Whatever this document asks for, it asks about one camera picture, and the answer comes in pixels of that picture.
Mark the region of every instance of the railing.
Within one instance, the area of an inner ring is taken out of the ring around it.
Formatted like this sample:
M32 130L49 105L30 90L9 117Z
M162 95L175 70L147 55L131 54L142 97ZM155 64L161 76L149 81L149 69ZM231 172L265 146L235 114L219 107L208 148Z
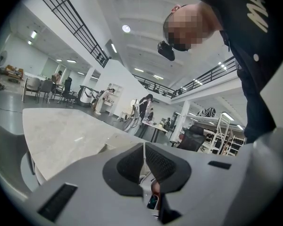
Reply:
M104 68L109 58L69 0L43 0L70 32Z
M161 94L163 96L169 97L171 98L174 93L175 90L170 89L164 85L158 84L156 82L150 81L148 79L145 79L143 77L137 76L137 75L133 75L135 78L137 78L137 80L139 81L140 84L142 84L142 86L148 90L151 90L157 94Z
M176 90L172 98L184 94L188 91L198 88L201 85L212 82L222 76L225 76L231 72L236 71L234 57L225 60L222 64L216 66L215 68L209 70L198 78L194 79L190 83L182 86L180 89Z

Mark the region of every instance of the floor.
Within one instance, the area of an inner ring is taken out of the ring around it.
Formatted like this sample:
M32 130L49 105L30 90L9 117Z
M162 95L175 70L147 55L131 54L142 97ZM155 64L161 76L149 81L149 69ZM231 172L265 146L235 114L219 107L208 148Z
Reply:
M5 128L14 134L23 134L23 122L22 122L22 111L25 108L69 108L78 109L86 114L93 116L111 126L118 129L123 129L124 122L118 121L117 116L109 116L108 113L102 113L100 116L96 115L91 108L81 107L76 104L68 104L66 107L65 103L57 104L57 100L50 100L49 103L45 103L42 97L40 101L36 104L34 99L34 93L27 92L25 96L25 103L21 101L21 86L20 84L15 84L7 80L7 76L2 76L0 78L0 83L5 85L5 90L0 91L0 126ZM151 141L154 129L148 128L143 139ZM164 145L171 145L169 142L169 135L159 133L157 142ZM36 177L31 174L28 168L28 162L26 157L23 157L21 162L21 172L23 179L27 186L33 191L38 187L38 182Z

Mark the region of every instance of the column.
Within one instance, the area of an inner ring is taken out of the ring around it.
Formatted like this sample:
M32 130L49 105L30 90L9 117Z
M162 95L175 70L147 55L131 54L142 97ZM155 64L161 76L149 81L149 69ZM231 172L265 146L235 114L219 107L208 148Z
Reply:
M90 67L90 69L88 70L88 72L87 72L87 74L86 74L86 76L83 80L82 85L88 86L88 82L89 82L91 76L93 75L93 72L94 72L94 67Z
M64 79L64 77L65 77L65 74L66 74L66 71L67 71L67 70L68 70L68 69L65 68L64 72L62 73L62 76L61 76L61 79L60 79L60 83L62 83L62 81L63 81L63 79Z
M178 119L178 123L177 123L176 128L175 128L175 130L173 132L173 135L172 135L172 137L170 139L171 141L178 141L179 134L181 132L181 129L183 127L183 124L185 122L187 114L189 112L190 104L191 103L188 100L186 100L184 102L183 109L182 109L182 111L181 111L181 113L179 115L179 118L177 118Z
M55 73L57 73L57 72L60 70L61 66L62 66L61 64L59 64L59 65L57 66L57 69L56 69Z

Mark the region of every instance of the white table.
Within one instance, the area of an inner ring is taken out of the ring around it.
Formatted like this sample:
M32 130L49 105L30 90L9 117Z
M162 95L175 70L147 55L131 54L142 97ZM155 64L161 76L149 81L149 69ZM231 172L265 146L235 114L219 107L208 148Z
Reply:
M45 180L99 153L115 133L128 135L82 111L59 108L24 109L23 128L30 154Z
M41 81L46 80L45 77L38 76L38 75L34 75L34 74L31 74L31 73L27 73L27 72L24 72L24 76L25 76L25 77L24 77L24 85L23 85L23 89L22 89L22 93L21 93L21 95L22 95L22 101L24 100L25 88L26 88L26 84L27 84L27 79L28 79L28 77L29 77L29 78L38 78L38 79L40 79Z
M143 135L145 134L146 129L147 129L147 126L151 126L151 127L155 128L154 133L153 133L153 136L152 136L152 139L151 139L151 142L153 141L155 132L156 132L156 136L155 136L154 142L157 141L158 133L159 133L160 130L163 131L163 132L168 132L167 130L163 129L161 125L157 125L157 124L156 124L156 125L151 125L151 124L149 124L149 123L148 123L147 121L145 121L145 120L142 120L142 123L144 124L144 127L142 128L141 133L140 133L140 135L139 135L140 138L142 138Z

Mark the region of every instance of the camera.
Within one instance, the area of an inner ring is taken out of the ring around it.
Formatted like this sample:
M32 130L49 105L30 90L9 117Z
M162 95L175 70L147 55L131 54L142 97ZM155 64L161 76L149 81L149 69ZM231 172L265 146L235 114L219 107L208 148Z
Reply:
M163 57L167 58L170 61L175 60L174 51L172 47L168 45L166 42L162 41L157 45L158 53L161 54Z

